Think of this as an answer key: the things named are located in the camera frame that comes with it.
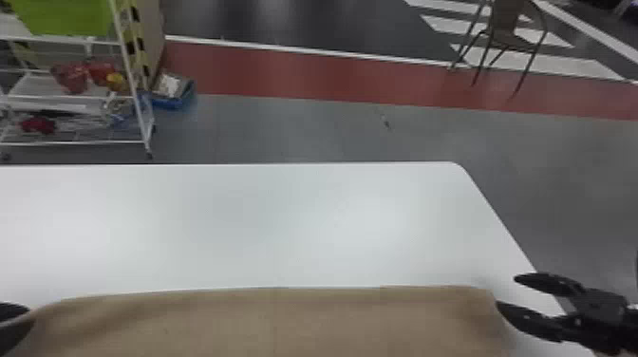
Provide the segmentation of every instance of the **white floor marking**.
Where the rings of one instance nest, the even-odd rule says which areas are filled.
[[[166,38],[166,41],[182,42],[186,44],[195,44],[195,45],[239,47],[239,48],[250,48],[250,49],[267,49],[267,50],[274,50],[279,52],[316,54],[321,56],[345,57],[345,58],[354,58],[359,60],[374,60],[374,61],[395,62],[395,63],[402,63],[402,64],[413,64],[413,65],[431,65],[431,66],[450,66],[451,65],[451,62],[449,61],[425,60],[425,59],[419,59],[419,58],[405,58],[405,57],[397,57],[397,56],[382,56],[382,55],[366,54],[366,53],[333,51],[333,50],[327,50],[327,49],[315,49],[315,48],[279,46],[279,45],[264,45],[264,44],[257,44],[252,42],[236,42],[236,41],[226,41],[226,40],[218,40],[218,39],[178,36],[178,35],[166,35],[165,38]],[[468,65],[465,65],[465,64],[459,64],[459,66],[468,67]]]
[[[459,45],[451,45],[454,50],[459,49]],[[484,47],[473,47],[465,56],[472,66],[477,66],[480,57],[483,54]],[[485,60],[487,66],[490,61],[498,54],[498,49],[490,49]],[[507,51],[494,64],[494,68],[523,70],[530,58],[529,54]],[[606,66],[601,65],[594,60],[586,60],[581,58],[558,57],[546,54],[537,54],[532,64],[532,72],[551,73],[576,77],[602,78],[607,80],[622,81],[623,77],[616,74]]]
[[[449,0],[405,0],[405,2],[410,6],[418,8],[442,9],[446,11],[470,14],[477,13],[477,10],[479,9],[479,5]],[[489,6],[483,8],[483,11],[481,12],[483,16],[489,16],[490,13],[491,9]],[[532,19],[525,15],[520,15],[520,20],[525,22],[532,22]]]
[[[593,27],[592,25],[576,18],[575,16],[572,16],[563,9],[560,9],[548,3],[547,1],[535,0],[535,2],[541,9],[549,13],[551,16],[557,18],[558,20],[561,20],[562,22],[570,25],[573,28],[578,29],[579,31],[590,36],[592,39],[620,53],[627,59],[633,61],[635,64],[638,64],[638,50],[636,50],[635,48],[625,44],[624,42],[614,37],[609,36],[607,33],[601,31],[600,29]]]
[[[438,32],[446,32],[446,33],[456,33],[456,34],[465,34],[467,29],[470,27],[470,22],[465,20],[455,20],[448,19],[437,16],[426,16],[422,15],[421,18],[425,20],[425,22],[432,27],[434,30]],[[478,23],[474,27],[474,33],[479,33],[482,29],[485,29],[486,25],[484,23]],[[537,42],[540,39],[542,34],[541,30],[532,29],[532,28],[517,28],[516,34],[530,42]],[[567,41],[561,39],[553,33],[548,33],[547,37],[545,37],[545,41],[543,45],[552,45],[558,47],[567,47],[573,48],[573,46]]]

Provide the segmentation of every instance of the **green bin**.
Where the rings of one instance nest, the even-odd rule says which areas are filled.
[[[113,24],[108,0],[9,0],[34,35],[105,36]],[[116,1],[120,6],[122,0]]]

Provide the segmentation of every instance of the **white wire rack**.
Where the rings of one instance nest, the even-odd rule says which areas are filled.
[[[21,78],[4,93],[0,88],[0,109],[7,117],[3,120],[0,115],[0,154],[3,160],[9,160],[10,155],[3,152],[3,148],[11,146],[47,146],[47,145],[103,145],[137,143],[143,144],[147,157],[152,159],[151,137],[155,128],[155,117],[150,100],[145,93],[148,91],[146,76],[142,73],[142,57],[138,41],[126,42],[124,32],[133,24],[133,14],[129,0],[121,1],[118,7],[116,0],[108,0],[113,16],[113,36],[81,37],[81,36],[53,36],[33,35],[16,15],[0,13],[0,41],[10,44],[15,42],[47,43],[84,48],[84,56],[93,55],[93,47],[99,45],[108,47],[108,53],[123,67],[130,92],[122,95],[110,91],[107,87],[96,86],[89,80],[88,89],[79,95],[65,93],[55,78],[48,73],[44,66],[34,67],[19,59],[18,67],[0,68],[0,72],[19,73]],[[129,57],[129,46],[135,49],[135,55]],[[122,107],[128,103],[130,115],[113,114],[115,103]],[[59,130],[54,134],[26,133],[19,124],[24,119],[24,112],[38,112],[52,110],[56,112],[73,113],[72,123],[60,122]]]

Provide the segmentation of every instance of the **black chair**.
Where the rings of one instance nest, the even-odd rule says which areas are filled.
[[[477,21],[479,20],[480,14],[483,8],[490,4],[492,7],[492,13],[490,14],[490,19],[487,24],[487,28],[480,31],[469,45],[467,45],[467,41],[472,36],[472,31],[474,30]],[[528,5],[530,6],[536,13],[536,18],[540,20],[540,24],[542,26],[542,35],[540,36],[540,40],[537,43],[532,43],[527,41],[526,39],[517,36],[515,34],[516,25],[518,23],[518,16],[523,11],[524,7]],[[523,85],[523,81],[525,81],[525,77],[527,77],[527,73],[530,71],[530,67],[532,66],[532,62],[534,61],[538,50],[540,49],[540,45],[545,40],[547,36],[547,21],[545,20],[545,14],[543,11],[534,3],[532,0],[481,0],[481,3],[478,6],[478,10],[474,15],[474,19],[470,28],[465,33],[465,38],[463,40],[463,44],[459,48],[459,57],[457,60],[450,66],[450,69],[453,69],[461,60],[465,58],[467,52],[472,48],[472,46],[476,43],[477,39],[481,36],[487,37],[487,46],[483,51],[483,55],[480,59],[480,63],[478,64],[477,72],[474,75],[474,80],[472,81],[472,85],[477,82],[479,78],[480,72],[483,70],[483,65],[485,63],[485,59],[487,58],[487,52],[490,48],[500,48],[500,52],[498,55],[490,62],[489,66],[492,66],[500,56],[506,50],[512,50],[516,52],[530,53],[530,60],[525,66],[525,70],[523,74],[520,76],[520,80],[518,80],[518,85],[516,86],[515,92],[518,92],[520,87]]]

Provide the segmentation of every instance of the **red toy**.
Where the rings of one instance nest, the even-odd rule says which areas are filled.
[[[32,117],[20,122],[20,126],[25,133],[39,132],[45,135],[53,134],[56,130],[56,124],[51,119],[44,117]]]
[[[88,73],[82,62],[53,66],[51,74],[70,94],[84,93],[88,89]]]
[[[95,85],[107,86],[108,81],[106,80],[106,77],[108,77],[109,74],[116,72],[115,65],[108,60],[89,59],[86,60],[85,64],[88,68],[88,74],[90,74]]]

